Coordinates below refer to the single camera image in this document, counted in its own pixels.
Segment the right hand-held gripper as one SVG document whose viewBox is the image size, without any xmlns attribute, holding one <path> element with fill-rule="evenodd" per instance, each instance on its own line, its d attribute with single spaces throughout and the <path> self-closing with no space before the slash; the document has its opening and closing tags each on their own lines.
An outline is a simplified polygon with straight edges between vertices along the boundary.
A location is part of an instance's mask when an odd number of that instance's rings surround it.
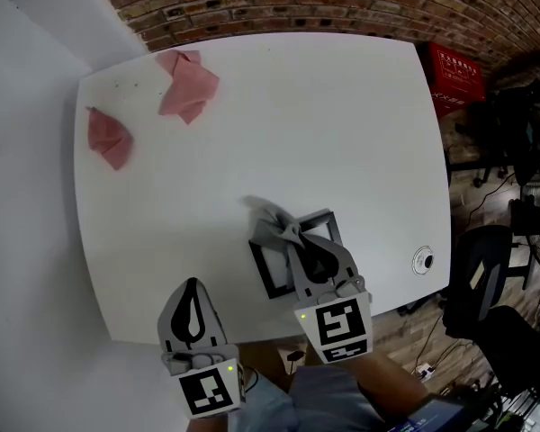
<svg viewBox="0 0 540 432">
<path fill-rule="evenodd" d="M 287 260 L 300 300 L 293 312 L 321 362 L 372 352 L 371 295 L 350 252 L 328 238 L 304 234 L 302 244 L 287 246 Z"/>
</svg>

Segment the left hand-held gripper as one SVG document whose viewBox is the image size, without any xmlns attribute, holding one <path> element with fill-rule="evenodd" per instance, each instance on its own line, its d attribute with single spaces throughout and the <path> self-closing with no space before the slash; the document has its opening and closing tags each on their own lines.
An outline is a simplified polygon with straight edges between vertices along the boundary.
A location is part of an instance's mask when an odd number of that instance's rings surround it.
<svg viewBox="0 0 540 432">
<path fill-rule="evenodd" d="M 189 419 L 225 416 L 245 405 L 239 348 L 225 345 L 218 313 L 200 280 L 192 277 L 174 290 L 158 317 L 157 333 L 165 351 L 162 363 Z M 199 349 L 184 350 L 189 347 Z"/>
</svg>

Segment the black framed bird picture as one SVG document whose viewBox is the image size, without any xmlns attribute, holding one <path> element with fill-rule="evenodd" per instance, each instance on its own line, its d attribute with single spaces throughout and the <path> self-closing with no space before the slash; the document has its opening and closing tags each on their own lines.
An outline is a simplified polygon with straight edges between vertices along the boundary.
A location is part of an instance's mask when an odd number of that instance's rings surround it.
<svg viewBox="0 0 540 432">
<path fill-rule="evenodd" d="M 302 269 L 313 284 L 326 282 L 326 267 L 312 256 L 302 241 L 302 234 L 325 230 L 325 239 L 341 244 L 338 224 L 333 211 L 324 209 L 301 218 L 274 204 L 262 206 L 256 212 L 251 239 L 248 241 L 257 270 L 269 299 L 295 291 L 293 272 L 287 248 L 294 248 Z"/>
</svg>

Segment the grey cloth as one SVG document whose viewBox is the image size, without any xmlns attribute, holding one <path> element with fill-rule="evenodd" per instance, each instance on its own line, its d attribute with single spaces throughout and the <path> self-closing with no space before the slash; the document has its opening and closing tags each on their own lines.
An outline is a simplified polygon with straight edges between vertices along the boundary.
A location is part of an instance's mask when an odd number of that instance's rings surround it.
<svg viewBox="0 0 540 432">
<path fill-rule="evenodd" d="M 287 246 L 302 244 L 298 219 L 259 196 L 245 195 L 241 201 L 248 208 L 248 244 L 264 287 L 271 298 L 288 293 L 293 288 L 293 279 L 289 273 Z"/>
</svg>

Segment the person's right forearm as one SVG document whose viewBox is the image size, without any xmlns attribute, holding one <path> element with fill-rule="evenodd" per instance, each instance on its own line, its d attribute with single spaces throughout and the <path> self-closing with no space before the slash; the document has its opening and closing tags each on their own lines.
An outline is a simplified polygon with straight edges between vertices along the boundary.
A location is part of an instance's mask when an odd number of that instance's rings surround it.
<svg viewBox="0 0 540 432">
<path fill-rule="evenodd" d="M 388 414 L 409 414 L 428 396 L 425 385 L 386 355 L 356 360 L 356 378 L 368 397 Z"/>
</svg>

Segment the person's left forearm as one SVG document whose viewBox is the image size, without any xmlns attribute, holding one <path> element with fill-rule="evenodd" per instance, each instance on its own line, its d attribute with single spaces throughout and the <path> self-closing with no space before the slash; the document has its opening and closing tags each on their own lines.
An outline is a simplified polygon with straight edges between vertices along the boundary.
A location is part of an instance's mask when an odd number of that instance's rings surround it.
<svg viewBox="0 0 540 432">
<path fill-rule="evenodd" d="M 229 416 L 200 419 L 197 423 L 199 432 L 230 432 Z"/>
</svg>

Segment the person's bare leg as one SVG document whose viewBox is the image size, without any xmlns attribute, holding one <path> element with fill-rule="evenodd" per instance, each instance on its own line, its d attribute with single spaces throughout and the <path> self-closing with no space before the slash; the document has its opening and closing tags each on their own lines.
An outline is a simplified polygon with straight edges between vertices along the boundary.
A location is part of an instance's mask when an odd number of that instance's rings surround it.
<svg viewBox="0 0 540 432">
<path fill-rule="evenodd" d="M 239 360 L 245 368 L 246 381 L 264 376 L 284 392 L 291 388 L 296 370 L 306 363 L 307 344 L 289 337 L 238 345 Z"/>
</svg>

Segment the person's grey shorts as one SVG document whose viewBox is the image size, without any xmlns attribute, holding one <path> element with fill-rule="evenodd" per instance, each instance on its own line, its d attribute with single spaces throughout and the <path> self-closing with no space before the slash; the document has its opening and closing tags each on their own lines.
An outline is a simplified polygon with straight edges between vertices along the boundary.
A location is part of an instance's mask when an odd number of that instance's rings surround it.
<svg viewBox="0 0 540 432">
<path fill-rule="evenodd" d="M 285 392 L 262 375 L 247 385 L 246 404 L 228 415 L 228 432 L 386 432 L 389 423 L 337 367 L 301 367 Z"/>
</svg>

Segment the white table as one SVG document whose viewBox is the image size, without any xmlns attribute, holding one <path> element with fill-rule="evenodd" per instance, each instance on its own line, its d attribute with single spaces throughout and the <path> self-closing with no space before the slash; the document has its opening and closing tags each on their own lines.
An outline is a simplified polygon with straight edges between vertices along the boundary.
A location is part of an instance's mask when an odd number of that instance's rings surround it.
<svg viewBox="0 0 540 432">
<path fill-rule="evenodd" d="M 269 299 L 249 248 L 255 195 L 301 217 L 334 212 L 372 312 L 447 285 L 450 204 L 437 117 L 415 47 L 336 33 L 285 32 L 193 45 L 219 79 L 190 125 L 162 116 L 171 76 L 154 55 L 80 82 L 76 205 L 85 258 L 113 340 L 158 342 L 185 279 L 206 286 L 231 342 L 301 333 L 296 297 Z M 113 170 L 88 146 L 88 107 L 133 137 Z M 430 246 L 422 275 L 412 259 Z"/>
</svg>

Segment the black tablet device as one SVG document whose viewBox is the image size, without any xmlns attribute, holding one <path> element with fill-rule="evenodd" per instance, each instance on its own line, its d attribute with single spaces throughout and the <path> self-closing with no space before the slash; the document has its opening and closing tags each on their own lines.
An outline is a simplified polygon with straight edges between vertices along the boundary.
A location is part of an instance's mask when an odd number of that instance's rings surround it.
<svg viewBox="0 0 540 432">
<path fill-rule="evenodd" d="M 385 432 L 491 432 L 501 412 L 497 394 L 461 402 L 431 396 L 401 423 Z"/>
</svg>

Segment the small pink cloth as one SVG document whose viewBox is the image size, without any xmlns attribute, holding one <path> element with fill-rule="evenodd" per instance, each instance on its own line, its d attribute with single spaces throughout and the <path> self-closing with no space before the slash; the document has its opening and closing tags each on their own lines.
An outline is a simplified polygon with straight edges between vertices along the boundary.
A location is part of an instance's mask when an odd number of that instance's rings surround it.
<svg viewBox="0 0 540 432">
<path fill-rule="evenodd" d="M 89 148 L 99 154 L 115 171 L 128 162 L 133 149 L 130 131 L 112 116 L 88 107 L 87 141 Z"/>
</svg>

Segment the large pink cloth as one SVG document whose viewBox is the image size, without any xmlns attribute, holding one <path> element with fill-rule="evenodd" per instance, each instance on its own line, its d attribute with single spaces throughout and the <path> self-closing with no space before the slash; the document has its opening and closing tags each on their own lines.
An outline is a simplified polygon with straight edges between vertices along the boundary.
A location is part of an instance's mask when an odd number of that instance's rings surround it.
<svg viewBox="0 0 540 432">
<path fill-rule="evenodd" d="M 202 65 L 199 50 L 164 50 L 155 56 L 155 61 L 172 79 L 158 113 L 177 115 L 190 125 L 215 96 L 220 79 Z"/>
</svg>

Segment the red fire extinguisher box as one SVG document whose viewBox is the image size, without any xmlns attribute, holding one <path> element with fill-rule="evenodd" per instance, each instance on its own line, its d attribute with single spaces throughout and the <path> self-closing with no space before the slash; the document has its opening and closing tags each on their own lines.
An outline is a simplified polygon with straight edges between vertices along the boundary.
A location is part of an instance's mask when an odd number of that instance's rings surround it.
<svg viewBox="0 0 540 432">
<path fill-rule="evenodd" d="M 420 52 L 438 119 L 486 99 L 481 68 L 459 53 L 430 42 Z"/>
</svg>

